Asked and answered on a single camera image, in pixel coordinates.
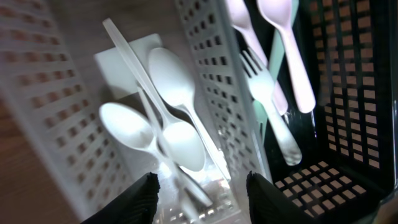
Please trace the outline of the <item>mint green plastic fork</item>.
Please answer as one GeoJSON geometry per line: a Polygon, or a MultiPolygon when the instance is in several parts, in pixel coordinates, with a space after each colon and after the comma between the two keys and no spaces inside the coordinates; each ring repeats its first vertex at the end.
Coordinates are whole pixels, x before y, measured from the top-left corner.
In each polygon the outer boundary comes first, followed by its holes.
{"type": "MultiPolygon", "coordinates": [[[[292,27],[297,15],[297,11],[299,9],[299,0],[291,0],[291,2],[292,2],[292,16],[290,19],[290,26],[292,27]]],[[[275,31],[272,42],[272,48],[271,48],[271,59],[268,66],[270,74],[275,81],[275,89],[277,89],[277,87],[280,88],[280,85],[277,82],[277,77],[279,75],[284,55],[285,55],[285,50],[281,36],[277,31],[275,31]]],[[[262,144],[264,144],[265,135],[266,135],[267,114],[262,104],[259,101],[253,100],[252,105],[254,107],[257,123],[259,125],[262,144]]]]}

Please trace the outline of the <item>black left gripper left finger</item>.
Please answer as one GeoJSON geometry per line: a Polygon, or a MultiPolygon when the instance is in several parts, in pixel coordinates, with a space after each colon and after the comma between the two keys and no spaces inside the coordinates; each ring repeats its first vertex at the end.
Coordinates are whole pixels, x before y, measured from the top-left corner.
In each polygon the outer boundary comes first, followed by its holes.
{"type": "Polygon", "coordinates": [[[157,211],[160,184],[148,172],[81,224],[151,224],[157,211]]]}

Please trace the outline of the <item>thin white spoon long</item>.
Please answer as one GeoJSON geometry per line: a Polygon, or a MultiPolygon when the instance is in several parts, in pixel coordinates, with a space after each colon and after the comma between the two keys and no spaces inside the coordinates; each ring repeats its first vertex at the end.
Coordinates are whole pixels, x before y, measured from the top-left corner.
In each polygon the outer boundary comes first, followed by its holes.
{"type": "Polygon", "coordinates": [[[186,113],[197,129],[206,149],[226,180],[230,180],[226,161],[195,111],[195,81],[185,64],[168,49],[159,47],[149,53],[149,75],[162,99],[186,113]]]}

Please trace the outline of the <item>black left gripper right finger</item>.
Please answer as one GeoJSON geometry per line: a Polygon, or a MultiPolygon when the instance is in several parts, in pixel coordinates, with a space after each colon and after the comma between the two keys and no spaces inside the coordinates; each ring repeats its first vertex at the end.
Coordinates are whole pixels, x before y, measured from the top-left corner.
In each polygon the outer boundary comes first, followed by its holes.
{"type": "Polygon", "coordinates": [[[314,223],[311,216],[298,208],[261,174],[249,172],[246,190],[252,224],[314,223]]]}

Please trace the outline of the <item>thick white plastic spoon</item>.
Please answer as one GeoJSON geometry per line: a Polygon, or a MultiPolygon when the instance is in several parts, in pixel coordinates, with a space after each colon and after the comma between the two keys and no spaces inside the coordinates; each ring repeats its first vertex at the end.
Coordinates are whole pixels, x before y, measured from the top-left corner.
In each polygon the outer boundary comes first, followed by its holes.
{"type": "Polygon", "coordinates": [[[297,108],[302,113],[309,113],[316,105],[315,95],[292,30],[299,2],[258,0],[257,6],[261,16],[277,29],[282,40],[297,108]]]}

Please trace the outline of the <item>white plastic fork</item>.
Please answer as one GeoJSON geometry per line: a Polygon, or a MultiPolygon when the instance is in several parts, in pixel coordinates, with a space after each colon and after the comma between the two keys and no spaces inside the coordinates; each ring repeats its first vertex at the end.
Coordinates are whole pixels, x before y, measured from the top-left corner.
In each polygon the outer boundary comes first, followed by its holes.
{"type": "MultiPolygon", "coordinates": [[[[244,1],[225,0],[225,3],[228,8],[231,25],[243,35],[245,42],[253,49],[264,65],[268,66],[268,59],[253,29],[249,11],[244,1]]],[[[278,81],[275,82],[273,101],[280,115],[287,112],[288,102],[278,81]]]]}

